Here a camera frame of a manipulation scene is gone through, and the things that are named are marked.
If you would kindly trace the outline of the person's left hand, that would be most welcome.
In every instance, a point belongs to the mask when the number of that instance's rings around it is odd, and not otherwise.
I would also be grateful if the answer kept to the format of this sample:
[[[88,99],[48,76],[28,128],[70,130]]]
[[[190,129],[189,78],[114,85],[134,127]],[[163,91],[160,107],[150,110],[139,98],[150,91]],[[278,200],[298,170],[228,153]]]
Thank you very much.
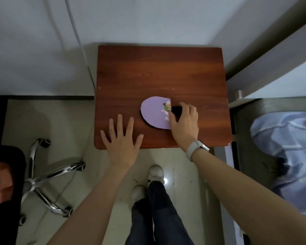
[[[133,142],[134,118],[129,119],[124,137],[117,139],[117,126],[114,127],[114,120],[109,120],[110,148],[107,150],[110,165],[118,171],[128,171],[135,163],[139,151],[135,150]]]

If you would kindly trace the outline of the person's right hand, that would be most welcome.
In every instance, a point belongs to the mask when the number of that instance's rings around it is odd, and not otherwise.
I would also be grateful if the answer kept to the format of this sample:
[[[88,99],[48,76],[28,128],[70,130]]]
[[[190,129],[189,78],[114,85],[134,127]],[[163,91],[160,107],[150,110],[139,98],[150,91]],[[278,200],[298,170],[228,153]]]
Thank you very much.
[[[198,112],[191,104],[180,102],[179,105],[182,106],[182,114],[177,121],[176,131],[171,131],[171,133],[178,146],[185,152],[189,145],[198,138]]]

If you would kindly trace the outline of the purple round mouse pad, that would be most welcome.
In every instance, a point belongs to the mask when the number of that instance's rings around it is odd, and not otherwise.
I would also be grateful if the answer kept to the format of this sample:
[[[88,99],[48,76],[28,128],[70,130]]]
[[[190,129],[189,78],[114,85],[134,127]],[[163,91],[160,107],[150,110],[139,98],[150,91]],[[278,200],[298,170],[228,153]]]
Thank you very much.
[[[171,100],[165,97],[149,97],[140,107],[140,114],[146,124],[157,129],[170,130],[169,114],[172,112],[176,120],[182,114],[182,106],[173,106]]]

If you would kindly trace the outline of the person's right forearm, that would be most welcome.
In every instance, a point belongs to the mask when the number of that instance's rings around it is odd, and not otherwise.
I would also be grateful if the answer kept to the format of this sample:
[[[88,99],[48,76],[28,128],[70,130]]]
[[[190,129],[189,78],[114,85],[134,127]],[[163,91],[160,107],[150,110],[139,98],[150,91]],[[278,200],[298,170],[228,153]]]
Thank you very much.
[[[256,245],[306,245],[306,217],[258,182],[198,148],[192,162]]]

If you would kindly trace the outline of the person's left forearm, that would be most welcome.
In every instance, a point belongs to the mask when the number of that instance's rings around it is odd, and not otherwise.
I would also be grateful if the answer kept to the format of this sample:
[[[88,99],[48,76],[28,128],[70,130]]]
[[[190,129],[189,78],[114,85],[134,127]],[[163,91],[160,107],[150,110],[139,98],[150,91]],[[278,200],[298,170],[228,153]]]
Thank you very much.
[[[104,176],[47,245],[102,245],[118,189],[134,161],[110,163]]]

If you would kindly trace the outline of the white shoe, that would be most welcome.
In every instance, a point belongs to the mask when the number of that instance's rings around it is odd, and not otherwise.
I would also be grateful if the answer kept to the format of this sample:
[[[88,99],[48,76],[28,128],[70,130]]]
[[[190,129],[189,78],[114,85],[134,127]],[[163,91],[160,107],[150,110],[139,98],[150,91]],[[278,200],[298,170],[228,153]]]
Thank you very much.
[[[146,197],[146,188],[142,185],[135,186],[131,191],[132,206]]]
[[[163,185],[165,184],[164,181],[164,172],[160,165],[153,165],[148,172],[148,186],[154,182],[158,181],[161,182]]]

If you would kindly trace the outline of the white wrist watch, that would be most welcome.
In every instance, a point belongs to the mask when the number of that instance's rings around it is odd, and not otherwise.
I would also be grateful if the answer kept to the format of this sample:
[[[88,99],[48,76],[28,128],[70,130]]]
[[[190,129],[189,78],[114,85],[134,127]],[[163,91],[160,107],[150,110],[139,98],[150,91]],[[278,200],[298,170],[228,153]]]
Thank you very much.
[[[209,152],[209,148],[204,145],[200,140],[194,140],[185,151],[185,155],[189,161],[193,162],[192,156],[198,149],[203,149]]]

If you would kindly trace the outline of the brown wooden table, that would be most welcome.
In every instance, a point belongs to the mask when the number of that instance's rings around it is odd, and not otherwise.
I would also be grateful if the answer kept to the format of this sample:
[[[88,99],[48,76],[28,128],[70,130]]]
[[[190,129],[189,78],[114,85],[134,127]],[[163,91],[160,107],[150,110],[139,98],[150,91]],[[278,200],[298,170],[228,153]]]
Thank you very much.
[[[134,118],[133,137],[144,135],[141,148],[177,148],[171,131],[149,127],[140,115],[149,97],[191,104],[199,113],[198,139],[207,147],[232,142],[231,121],[221,48],[100,45],[97,61],[94,146],[105,150],[100,131],[109,137],[109,120]]]

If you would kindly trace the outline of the chrome chair base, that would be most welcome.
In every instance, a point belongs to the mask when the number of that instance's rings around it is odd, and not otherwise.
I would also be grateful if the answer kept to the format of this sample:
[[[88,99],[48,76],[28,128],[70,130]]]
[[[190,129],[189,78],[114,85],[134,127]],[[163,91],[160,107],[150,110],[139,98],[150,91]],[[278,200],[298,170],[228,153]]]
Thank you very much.
[[[29,167],[28,167],[28,178],[24,181],[21,204],[27,199],[30,193],[34,193],[38,196],[45,207],[53,214],[60,215],[64,218],[69,218],[74,209],[72,206],[67,206],[65,208],[60,208],[57,206],[42,190],[41,186],[49,181],[50,179],[65,175],[72,171],[82,172],[86,168],[86,164],[83,161],[77,163],[72,163],[64,167],[60,167],[52,172],[49,172],[43,176],[35,177],[35,165],[36,165],[36,153],[39,147],[48,148],[51,145],[51,141],[44,138],[38,138],[30,148],[29,154]]]

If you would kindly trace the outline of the person's right leg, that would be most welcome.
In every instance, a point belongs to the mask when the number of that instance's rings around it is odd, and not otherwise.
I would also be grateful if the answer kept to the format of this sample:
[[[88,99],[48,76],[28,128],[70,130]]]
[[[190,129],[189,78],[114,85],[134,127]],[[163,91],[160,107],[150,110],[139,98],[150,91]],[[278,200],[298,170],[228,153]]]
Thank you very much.
[[[148,182],[156,245],[194,245],[163,183],[153,180]]]

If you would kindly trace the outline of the person's leg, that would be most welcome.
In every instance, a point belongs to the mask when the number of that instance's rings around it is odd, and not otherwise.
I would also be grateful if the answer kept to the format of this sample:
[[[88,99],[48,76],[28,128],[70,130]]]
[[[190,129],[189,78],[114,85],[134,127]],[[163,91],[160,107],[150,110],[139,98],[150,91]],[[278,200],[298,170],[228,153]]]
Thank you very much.
[[[163,183],[153,180],[148,182],[156,245],[194,245]]]
[[[131,230],[125,245],[155,245],[153,219],[148,197],[134,203],[131,209]]]

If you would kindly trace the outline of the black office chair seat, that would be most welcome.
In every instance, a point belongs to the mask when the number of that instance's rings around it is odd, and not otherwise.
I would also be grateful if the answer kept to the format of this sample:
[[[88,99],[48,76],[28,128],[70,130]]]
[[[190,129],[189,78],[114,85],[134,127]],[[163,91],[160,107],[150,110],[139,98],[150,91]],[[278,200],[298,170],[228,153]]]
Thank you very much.
[[[26,170],[24,153],[0,145],[0,245],[15,245]]]

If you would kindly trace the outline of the grey wooden beam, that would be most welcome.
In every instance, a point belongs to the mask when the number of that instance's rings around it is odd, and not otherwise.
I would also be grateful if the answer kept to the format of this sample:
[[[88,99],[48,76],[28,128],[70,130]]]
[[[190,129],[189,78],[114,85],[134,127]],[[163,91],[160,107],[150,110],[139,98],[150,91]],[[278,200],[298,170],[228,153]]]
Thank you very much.
[[[211,42],[223,50],[229,103],[255,81],[231,78],[304,25],[306,0],[245,1]]]

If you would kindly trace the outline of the blue patterned bedding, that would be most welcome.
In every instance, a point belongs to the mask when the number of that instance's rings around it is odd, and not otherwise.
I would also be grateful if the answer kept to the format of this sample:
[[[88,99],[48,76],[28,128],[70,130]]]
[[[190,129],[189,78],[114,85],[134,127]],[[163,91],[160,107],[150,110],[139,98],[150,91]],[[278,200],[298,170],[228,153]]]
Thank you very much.
[[[257,148],[279,161],[274,193],[306,217],[306,98],[260,100],[250,135]]]

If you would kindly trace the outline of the dark wooden bed frame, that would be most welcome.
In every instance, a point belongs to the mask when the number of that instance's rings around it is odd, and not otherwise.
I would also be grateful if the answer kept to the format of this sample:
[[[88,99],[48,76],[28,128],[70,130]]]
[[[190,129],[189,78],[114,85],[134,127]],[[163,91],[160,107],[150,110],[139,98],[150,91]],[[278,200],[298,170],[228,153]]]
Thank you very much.
[[[235,168],[268,189],[286,170],[282,159],[269,156],[256,147],[250,136],[250,127],[261,115],[289,111],[306,111],[306,97],[256,99],[230,110],[232,134],[235,136],[235,145],[232,145],[236,156]]]

